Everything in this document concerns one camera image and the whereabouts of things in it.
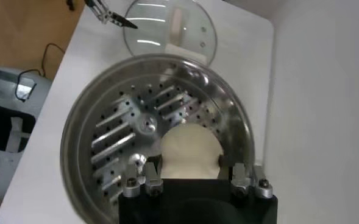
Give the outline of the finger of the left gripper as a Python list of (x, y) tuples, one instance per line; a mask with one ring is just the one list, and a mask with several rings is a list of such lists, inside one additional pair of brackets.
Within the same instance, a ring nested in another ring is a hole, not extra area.
[(110, 10), (104, 0), (84, 0), (84, 2), (102, 24), (113, 23), (119, 27), (138, 29), (134, 23)]

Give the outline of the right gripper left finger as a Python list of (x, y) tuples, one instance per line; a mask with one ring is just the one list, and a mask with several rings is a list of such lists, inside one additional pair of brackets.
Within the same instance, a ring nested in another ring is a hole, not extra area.
[(163, 192), (161, 169), (161, 155), (148, 158), (144, 164), (140, 160), (128, 164), (124, 171), (123, 196), (138, 197), (141, 194), (141, 186), (144, 185), (144, 191), (148, 196), (158, 197)]

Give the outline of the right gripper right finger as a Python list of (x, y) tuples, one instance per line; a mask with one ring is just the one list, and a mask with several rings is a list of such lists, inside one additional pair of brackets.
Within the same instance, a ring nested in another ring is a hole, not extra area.
[(247, 168), (244, 163), (229, 163), (224, 155), (218, 156), (218, 180), (228, 180), (231, 193), (239, 198), (254, 191), (257, 198), (271, 199), (274, 196), (273, 186), (267, 179), (263, 166), (255, 164)]

